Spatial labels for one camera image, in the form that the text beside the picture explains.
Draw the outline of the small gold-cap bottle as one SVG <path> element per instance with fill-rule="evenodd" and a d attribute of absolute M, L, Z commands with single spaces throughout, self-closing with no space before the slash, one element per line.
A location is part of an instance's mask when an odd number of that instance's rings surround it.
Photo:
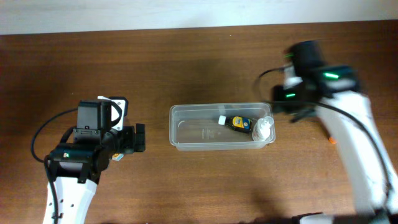
<path fill-rule="evenodd" d="M 112 160 L 114 160 L 114 161 L 120 161 L 123 157 L 124 157 L 124 154 L 120 154 L 120 153 L 113 154 Z"/>

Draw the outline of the white squeeze bottle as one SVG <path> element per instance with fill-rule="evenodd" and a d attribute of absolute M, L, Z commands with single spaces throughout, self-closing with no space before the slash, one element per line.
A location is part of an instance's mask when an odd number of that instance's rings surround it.
<path fill-rule="evenodd" d="M 260 118 L 252 130 L 253 141 L 265 141 L 271 135 L 274 120 L 270 116 Z"/>

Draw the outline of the orange tube white cap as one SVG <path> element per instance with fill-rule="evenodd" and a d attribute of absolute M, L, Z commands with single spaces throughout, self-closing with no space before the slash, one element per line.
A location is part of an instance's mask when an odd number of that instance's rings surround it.
<path fill-rule="evenodd" d="M 331 136 L 328 138 L 328 140 L 331 144 L 336 144 L 336 141 Z"/>

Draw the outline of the dark bottle white cap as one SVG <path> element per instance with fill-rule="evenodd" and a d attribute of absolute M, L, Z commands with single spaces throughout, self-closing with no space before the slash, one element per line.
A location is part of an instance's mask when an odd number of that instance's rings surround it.
<path fill-rule="evenodd" d="M 252 120 L 242 116 L 223 116 L 220 115 L 218 124 L 226 126 L 233 131 L 240 133 L 250 133 L 252 131 Z"/>

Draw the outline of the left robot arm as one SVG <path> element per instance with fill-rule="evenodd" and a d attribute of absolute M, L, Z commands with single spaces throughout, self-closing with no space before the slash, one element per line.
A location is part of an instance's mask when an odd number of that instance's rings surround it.
<path fill-rule="evenodd" d="M 44 223 L 84 223 L 102 171 L 126 154 L 144 152 L 144 124 L 124 125 L 125 97 L 81 100 L 77 124 L 44 159 L 48 179 Z"/>

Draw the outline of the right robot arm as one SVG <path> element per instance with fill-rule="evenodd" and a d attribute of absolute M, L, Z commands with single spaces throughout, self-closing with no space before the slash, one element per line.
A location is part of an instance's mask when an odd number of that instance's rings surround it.
<path fill-rule="evenodd" d="M 273 89 L 275 112 L 292 122 L 316 116 L 336 141 L 354 193 L 355 215 L 310 215 L 302 223 L 397 223 L 397 174 L 356 71 L 324 61 L 315 41 L 286 52 L 285 81 Z"/>

